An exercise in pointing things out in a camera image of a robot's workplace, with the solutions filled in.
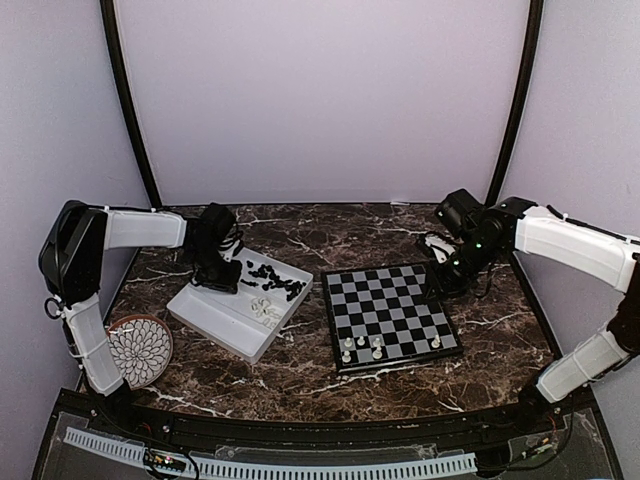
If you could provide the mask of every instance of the white plastic tray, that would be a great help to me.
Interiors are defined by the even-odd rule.
[[[235,260],[242,262],[240,278],[258,283],[257,287],[240,282],[238,293],[231,295],[189,284],[173,297],[167,308],[185,325],[253,364],[260,360],[307,296],[313,286],[313,275],[247,248]],[[262,264],[273,267],[282,280],[305,283],[300,294],[287,301],[284,289],[263,290],[262,285],[268,280],[249,275],[249,271]]]

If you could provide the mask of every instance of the robotic arm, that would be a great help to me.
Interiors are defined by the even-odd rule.
[[[491,208],[466,190],[448,195],[436,215],[462,245],[428,272],[429,295],[463,294],[502,252],[541,255],[593,275],[626,294],[616,316],[550,364],[519,395],[533,410],[558,402],[640,354],[640,242],[569,219],[552,207],[511,197]]]
[[[58,215],[39,257],[40,271],[53,294],[45,302],[51,318],[62,318],[71,354],[92,388],[105,396],[124,379],[115,365],[98,303],[103,251],[123,247],[184,248],[194,265],[192,282],[237,292],[242,265],[220,254],[242,248],[233,214],[211,204],[198,218],[155,210],[95,207],[69,201]]]

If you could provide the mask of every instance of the white wall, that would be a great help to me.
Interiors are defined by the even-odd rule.
[[[527,0],[117,5],[165,203],[486,194]]]
[[[70,198],[146,205],[117,101],[99,2],[0,2],[0,458],[30,478],[61,386],[78,377],[42,310],[40,248]],[[130,259],[110,255],[108,300]]]
[[[531,89],[503,196],[640,235],[640,3],[546,2]],[[567,352],[620,295],[539,258],[525,270]],[[640,362],[595,387],[625,477],[640,478]]]

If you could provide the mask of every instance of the black square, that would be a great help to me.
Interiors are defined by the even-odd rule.
[[[433,326],[433,318],[431,318],[431,315],[423,315],[419,318],[420,318],[420,325],[422,325],[423,327]]]
[[[353,332],[351,331],[351,327],[339,327],[338,328],[338,338],[345,339],[353,337]]]
[[[426,297],[422,294],[411,295],[411,301],[414,305],[424,305],[426,303]]]
[[[387,298],[389,308],[400,308],[400,300],[397,298]]]
[[[346,305],[334,305],[333,306],[333,313],[335,314],[336,317],[339,317],[341,315],[346,315],[347,312],[347,306]]]
[[[407,321],[404,318],[393,321],[393,327],[397,332],[401,332],[403,330],[409,330],[409,325],[407,325]]]
[[[416,346],[413,343],[402,343],[400,344],[400,350],[402,350],[403,355],[415,355],[417,352]]]
[[[383,333],[382,338],[384,339],[385,345],[397,345],[398,344],[398,336],[394,332]]]
[[[440,335],[441,337],[451,334],[451,329],[446,323],[443,323],[442,325],[436,325],[436,329],[438,330],[438,335]]]
[[[427,307],[429,307],[429,311],[431,312],[431,314],[440,313],[442,311],[440,305],[438,305],[436,302],[427,302]]]
[[[352,313],[349,315],[351,325],[364,325],[364,316],[361,313]]]
[[[356,292],[345,293],[344,299],[347,303],[357,303],[360,301]]]
[[[417,317],[418,312],[416,311],[416,307],[402,307],[402,312],[404,313],[405,318]]]
[[[379,322],[388,322],[391,320],[391,313],[389,313],[389,310],[377,311],[376,316],[378,317]]]
[[[426,340],[427,336],[424,334],[424,330],[423,329],[414,328],[413,330],[411,330],[411,338],[413,338],[414,341]]]
[[[360,304],[363,312],[373,312],[376,307],[373,306],[373,302],[371,300],[364,301]]]
[[[380,335],[381,333],[379,323],[367,323],[367,335]]]

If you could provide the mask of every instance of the gray square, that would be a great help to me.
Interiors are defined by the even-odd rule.
[[[347,347],[347,346],[344,344],[344,342],[345,342],[346,340],[347,340],[346,338],[344,338],[344,339],[340,340],[340,351],[341,351],[341,352],[346,352],[347,350],[349,350],[350,352],[353,352],[353,351],[356,349],[356,345],[355,345],[355,343],[352,343],[350,347]]]
[[[364,323],[378,323],[376,312],[366,312],[362,316],[364,317]]]
[[[349,315],[339,315],[335,317],[336,319],[336,327],[350,327],[351,320],[349,319]]]
[[[389,358],[399,358],[402,357],[402,350],[400,349],[400,345],[389,345],[386,347],[387,357]]]
[[[424,334],[427,336],[427,338],[436,338],[438,329],[434,326],[424,327]]]
[[[365,290],[363,292],[358,292],[358,300],[360,300],[361,302],[371,300],[371,292],[368,290]]]
[[[420,319],[416,317],[407,318],[407,325],[409,328],[422,328],[422,324],[420,323]]]
[[[407,290],[409,290],[410,295],[420,295],[422,293],[420,285],[409,285]]]
[[[402,330],[397,333],[398,341],[400,343],[412,343],[413,338],[411,338],[411,332],[409,330]]]
[[[393,322],[380,322],[380,331],[382,333],[395,332],[396,328],[393,326]]]
[[[442,343],[442,348],[453,348],[458,345],[453,335],[445,335],[444,337],[440,337],[440,342]]]
[[[362,313],[362,307],[359,303],[348,303],[347,312],[349,313]]]
[[[447,323],[447,317],[444,316],[444,313],[434,313],[431,315],[431,318],[433,318],[433,323],[436,325],[444,325]]]
[[[385,299],[374,300],[373,308],[375,308],[376,310],[387,310],[389,308],[389,305],[387,305],[387,301]]]
[[[342,305],[343,303],[346,303],[347,299],[344,298],[344,293],[336,293],[334,295],[331,295],[331,304],[332,305]]]
[[[400,320],[404,318],[404,312],[399,308],[391,309],[389,310],[389,313],[391,314],[391,318],[394,320]]]
[[[414,343],[414,345],[416,347],[416,352],[418,353],[427,353],[431,351],[429,342],[427,340],[418,340]]]
[[[429,307],[426,305],[416,305],[416,312],[418,312],[418,316],[420,317],[426,317],[431,314]]]
[[[368,363],[373,361],[373,352],[370,348],[358,350],[358,363]]]
[[[366,325],[354,325],[351,327],[351,331],[353,332],[353,343],[358,339],[358,337],[366,337],[367,336],[367,326]]]

